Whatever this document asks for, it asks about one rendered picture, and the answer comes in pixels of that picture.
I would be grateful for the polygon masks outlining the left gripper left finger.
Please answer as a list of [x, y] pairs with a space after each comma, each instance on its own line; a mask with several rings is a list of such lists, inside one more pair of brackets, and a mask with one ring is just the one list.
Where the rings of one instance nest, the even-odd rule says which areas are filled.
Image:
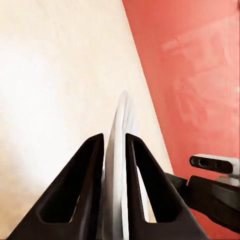
[[7, 240], [96, 240], [104, 152], [88, 138]]

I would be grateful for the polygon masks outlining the saucer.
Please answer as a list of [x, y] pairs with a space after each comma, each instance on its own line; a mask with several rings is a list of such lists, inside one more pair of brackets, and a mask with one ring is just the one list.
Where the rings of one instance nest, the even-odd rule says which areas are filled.
[[[104, 167], [102, 240], [129, 240], [126, 134], [140, 138], [133, 97], [121, 92], [110, 131]], [[147, 191], [137, 166], [144, 217], [149, 222]]]

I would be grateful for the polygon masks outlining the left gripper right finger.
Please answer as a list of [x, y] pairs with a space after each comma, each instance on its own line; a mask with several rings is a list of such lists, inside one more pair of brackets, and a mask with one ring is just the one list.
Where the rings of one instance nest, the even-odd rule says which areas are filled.
[[[125, 135], [129, 240], [208, 240], [197, 219], [144, 141]], [[139, 168], [156, 223], [145, 220]]]

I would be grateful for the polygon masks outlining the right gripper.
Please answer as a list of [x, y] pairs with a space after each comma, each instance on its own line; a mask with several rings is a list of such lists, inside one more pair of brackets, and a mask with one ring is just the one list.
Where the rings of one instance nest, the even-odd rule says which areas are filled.
[[240, 187], [191, 176], [187, 180], [165, 173], [184, 202], [214, 223], [240, 234]]

